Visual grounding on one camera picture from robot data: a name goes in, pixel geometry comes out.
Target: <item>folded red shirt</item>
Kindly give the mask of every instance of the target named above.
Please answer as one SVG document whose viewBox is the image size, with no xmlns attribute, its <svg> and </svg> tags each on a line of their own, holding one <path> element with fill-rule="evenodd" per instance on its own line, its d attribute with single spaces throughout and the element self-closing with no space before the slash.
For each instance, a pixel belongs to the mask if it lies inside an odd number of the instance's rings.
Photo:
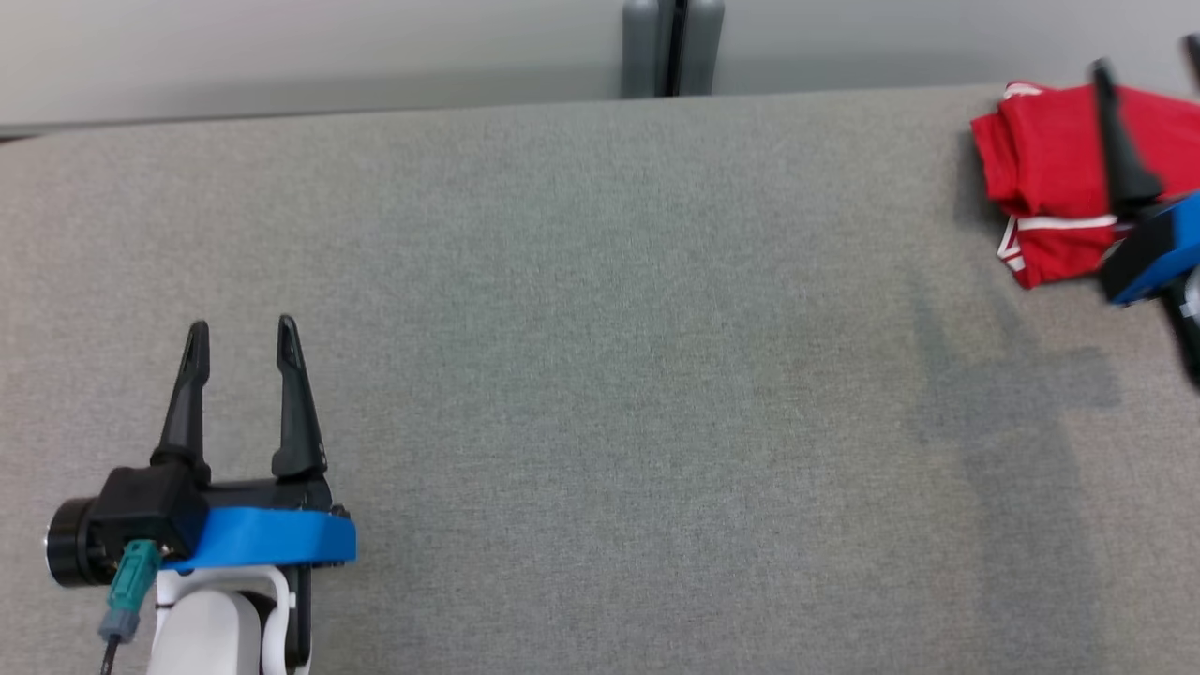
<svg viewBox="0 0 1200 675">
<path fill-rule="evenodd" d="M 1109 211 L 1092 86 L 1013 96 L 971 123 L 988 197 L 1009 215 L 1086 219 Z M 1200 106 L 1120 88 L 1121 115 L 1166 195 L 1200 189 Z"/>
</svg>

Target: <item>red cloth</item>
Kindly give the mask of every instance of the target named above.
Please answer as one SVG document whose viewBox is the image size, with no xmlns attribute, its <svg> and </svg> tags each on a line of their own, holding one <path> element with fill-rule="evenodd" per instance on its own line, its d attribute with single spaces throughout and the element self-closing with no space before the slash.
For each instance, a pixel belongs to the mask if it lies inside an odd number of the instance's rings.
<svg viewBox="0 0 1200 675">
<path fill-rule="evenodd" d="M 1082 219 L 1108 213 L 1092 86 L 1013 96 L 971 123 L 988 197 L 1009 215 Z M 1166 195 L 1200 189 L 1200 106 L 1120 88 L 1121 117 Z"/>
<path fill-rule="evenodd" d="M 1010 217 L 996 255 L 1025 288 L 1096 271 L 1117 240 L 1116 219 Z"/>
</svg>

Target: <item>robotic arm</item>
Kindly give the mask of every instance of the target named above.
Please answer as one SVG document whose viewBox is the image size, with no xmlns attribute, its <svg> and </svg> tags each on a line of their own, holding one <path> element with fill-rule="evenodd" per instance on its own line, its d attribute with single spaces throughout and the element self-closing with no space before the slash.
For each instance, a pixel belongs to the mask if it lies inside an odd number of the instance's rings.
<svg viewBox="0 0 1200 675">
<path fill-rule="evenodd" d="M 1200 78 L 1200 34 L 1184 38 Z M 1110 303 L 1160 298 L 1187 372 L 1200 387 L 1200 192 L 1164 199 L 1163 181 L 1139 156 L 1121 120 L 1120 92 L 1106 60 L 1092 65 L 1097 123 L 1110 209 L 1129 232 L 1100 264 Z"/>
<path fill-rule="evenodd" d="M 192 324 L 158 447 L 149 466 L 119 467 L 100 495 L 67 500 L 46 536 L 61 586 L 112 585 L 101 623 L 128 643 L 157 584 L 149 675 L 305 675 L 312 659 L 312 571 L 356 557 L 354 522 L 334 502 L 295 321 L 281 316 L 280 449 L 272 478 L 212 483 L 204 461 L 209 329 Z M 270 596 L 250 589 L 266 584 Z"/>
</svg>

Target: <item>black cable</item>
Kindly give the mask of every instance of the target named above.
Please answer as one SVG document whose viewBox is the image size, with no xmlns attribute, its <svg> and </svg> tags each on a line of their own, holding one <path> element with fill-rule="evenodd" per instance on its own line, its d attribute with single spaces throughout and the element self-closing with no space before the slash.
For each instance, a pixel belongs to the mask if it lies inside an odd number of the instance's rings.
<svg viewBox="0 0 1200 675">
<path fill-rule="evenodd" d="M 116 646 L 120 644 L 120 635 L 113 635 L 108 639 L 108 646 L 104 647 L 104 661 L 100 662 L 100 675 L 113 675 L 113 659 L 116 658 Z"/>
<path fill-rule="evenodd" d="M 667 0 L 671 5 L 671 46 L 667 50 L 666 96 L 679 95 L 679 72 L 683 70 L 683 31 L 688 22 L 688 0 Z"/>
<path fill-rule="evenodd" d="M 1192 76 L 1200 83 L 1200 32 L 1193 32 L 1183 38 L 1187 47 L 1188 60 L 1192 61 Z"/>
</svg>

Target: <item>teal connector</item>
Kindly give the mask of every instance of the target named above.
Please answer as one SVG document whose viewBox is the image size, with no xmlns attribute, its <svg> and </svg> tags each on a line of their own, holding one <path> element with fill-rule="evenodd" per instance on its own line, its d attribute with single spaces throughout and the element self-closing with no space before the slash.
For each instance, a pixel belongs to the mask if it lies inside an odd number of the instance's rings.
<svg viewBox="0 0 1200 675">
<path fill-rule="evenodd" d="M 100 625 L 100 637 L 106 643 L 113 638 L 121 644 L 133 639 L 138 629 L 138 611 L 161 567 L 162 555 L 152 540 L 134 539 L 126 544 L 116 577 L 108 589 L 108 613 Z"/>
</svg>

